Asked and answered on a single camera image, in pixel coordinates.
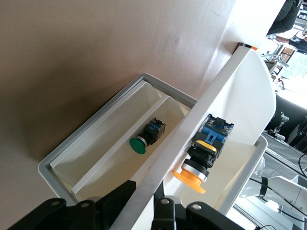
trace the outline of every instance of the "green push button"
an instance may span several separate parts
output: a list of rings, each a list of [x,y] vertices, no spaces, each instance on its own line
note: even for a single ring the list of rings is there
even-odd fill
[[[138,154],[144,154],[146,152],[146,148],[145,148],[144,143],[141,140],[137,139],[137,138],[132,138],[130,140],[130,146]]]

